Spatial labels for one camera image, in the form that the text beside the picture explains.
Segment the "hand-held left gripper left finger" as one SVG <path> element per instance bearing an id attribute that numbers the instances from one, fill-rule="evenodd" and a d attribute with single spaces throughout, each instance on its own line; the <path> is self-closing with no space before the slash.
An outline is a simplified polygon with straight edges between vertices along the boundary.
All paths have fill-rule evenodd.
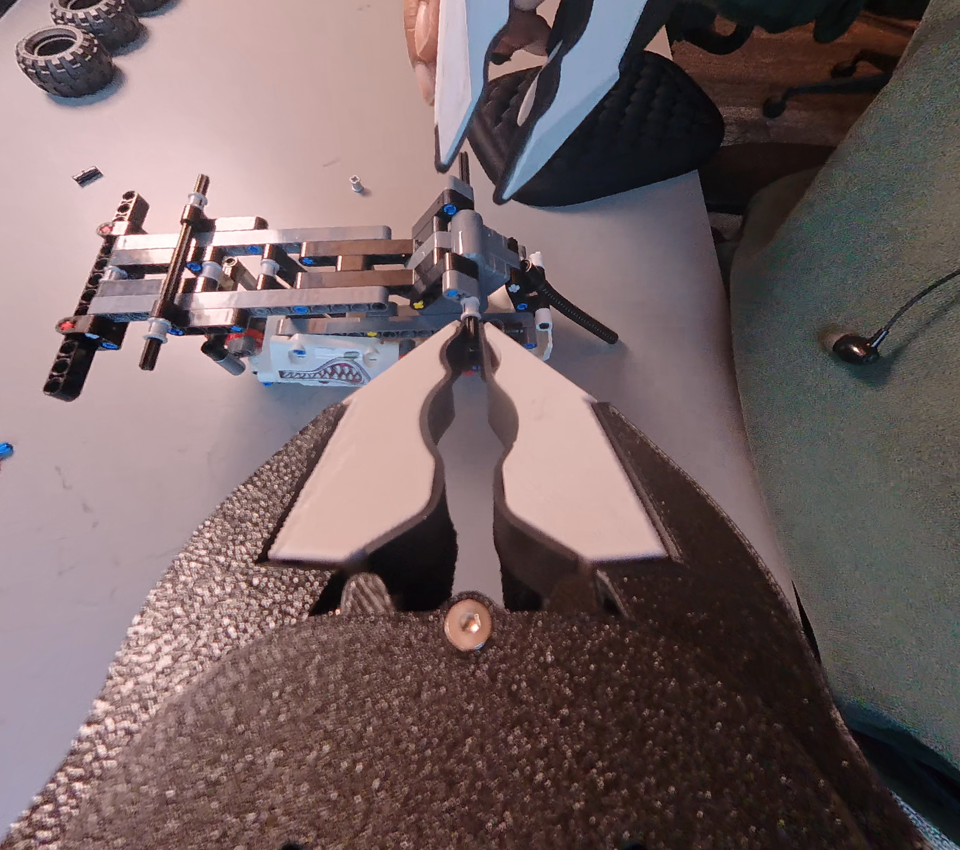
<path id="1" fill-rule="evenodd" d="M 447 325 L 344 401 L 271 561 L 356 563 L 437 510 L 438 443 L 454 416 L 447 349 L 461 328 Z"/>

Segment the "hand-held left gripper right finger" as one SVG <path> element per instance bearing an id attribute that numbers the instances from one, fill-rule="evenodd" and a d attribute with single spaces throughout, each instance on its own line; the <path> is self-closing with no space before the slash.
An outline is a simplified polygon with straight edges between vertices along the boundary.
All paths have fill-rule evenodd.
<path id="1" fill-rule="evenodd" d="M 500 330 L 485 331 L 488 420 L 506 452 L 508 513 L 586 561 L 665 557 L 595 399 Z"/>

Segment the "toy truck chassis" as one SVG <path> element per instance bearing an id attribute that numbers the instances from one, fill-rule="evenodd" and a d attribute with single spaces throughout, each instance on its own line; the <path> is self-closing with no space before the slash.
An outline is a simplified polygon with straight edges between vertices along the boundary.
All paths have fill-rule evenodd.
<path id="1" fill-rule="evenodd" d="M 406 238 L 386 225 L 275 229 L 260 217 L 210 218 L 209 183 L 199 178 L 171 234 L 147 233 L 148 202 L 122 196 L 98 227 L 102 244 L 74 312 L 56 325 L 62 342 L 45 394 L 77 399 L 94 357 L 119 350 L 140 322 L 149 369 L 163 343 L 192 337 L 228 373 L 251 371 L 264 385 L 360 388 L 464 316 L 460 273 L 471 271 L 479 320 L 543 360 L 555 313 L 618 341 L 550 284 L 540 254 L 483 219 L 479 268 L 454 252 L 453 220 L 475 210 L 459 176 Z"/>

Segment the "grey desk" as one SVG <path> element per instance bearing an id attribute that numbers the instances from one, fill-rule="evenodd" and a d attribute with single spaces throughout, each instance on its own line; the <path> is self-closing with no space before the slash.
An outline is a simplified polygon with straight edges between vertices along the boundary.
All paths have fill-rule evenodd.
<path id="1" fill-rule="evenodd" d="M 266 388 L 142 326 L 97 356 L 81 397 L 42 387 L 122 194 L 172 232 L 199 172 L 211 216 L 274 227 L 388 224 L 409 235 L 441 188 L 409 68 L 402 0 L 174 0 L 118 58 L 118 82 L 57 102 L 15 46 L 51 0 L 2 18 L 2 832 L 64 759 L 131 618 L 219 502 L 343 389 Z M 748 536 L 792 599 L 750 461 L 728 308 L 699 179 L 558 211 L 491 204 L 549 280 L 606 325 L 557 317 L 549 365 L 612 402 Z M 85 187 L 72 176 L 96 166 Z M 358 175 L 363 194 L 351 188 Z"/>

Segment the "person's right hand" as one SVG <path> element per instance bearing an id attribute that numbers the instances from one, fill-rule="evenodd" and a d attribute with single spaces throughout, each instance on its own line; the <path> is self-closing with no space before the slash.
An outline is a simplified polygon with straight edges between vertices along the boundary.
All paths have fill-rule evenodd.
<path id="1" fill-rule="evenodd" d="M 406 48 L 420 92 L 433 104 L 439 40 L 440 0 L 402 0 Z"/>

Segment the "black office chair base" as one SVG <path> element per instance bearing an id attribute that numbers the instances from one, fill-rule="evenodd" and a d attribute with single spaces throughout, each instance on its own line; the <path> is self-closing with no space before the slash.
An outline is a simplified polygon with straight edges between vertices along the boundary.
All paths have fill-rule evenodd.
<path id="1" fill-rule="evenodd" d="M 785 112 L 788 100 L 798 96 L 875 93 L 890 80 L 899 60 L 896 54 L 860 50 L 852 59 L 834 65 L 829 79 L 788 86 L 768 98 L 763 102 L 762 114 L 775 119 Z"/>

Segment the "person's torso green sweatshirt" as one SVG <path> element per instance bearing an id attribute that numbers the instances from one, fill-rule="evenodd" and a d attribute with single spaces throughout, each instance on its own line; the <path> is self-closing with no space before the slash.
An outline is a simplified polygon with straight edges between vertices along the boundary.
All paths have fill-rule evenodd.
<path id="1" fill-rule="evenodd" d="M 730 279 L 738 387 L 774 525 L 848 722 L 958 767 L 958 0 L 931 0 L 819 172 L 750 203 Z"/>

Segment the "black wired earphone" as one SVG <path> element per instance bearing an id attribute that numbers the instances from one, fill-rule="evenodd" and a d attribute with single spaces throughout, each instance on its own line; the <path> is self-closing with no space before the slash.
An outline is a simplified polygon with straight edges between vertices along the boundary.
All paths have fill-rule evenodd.
<path id="1" fill-rule="evenodd" d="M 889 337 L 892 329 L 901 318 L 930 296 L 931 293 L 954 281 L 958 276 L 959 269 L 955 268 L 931 282 L 900 305 L 879 329 L 869 335 L 859 334 L 844 328 L 823 328 L 818 334 L 818 341 L 822 350 L 845 364 L 867 365 L 875 363 L 881 357 L 883 341 Z"/>

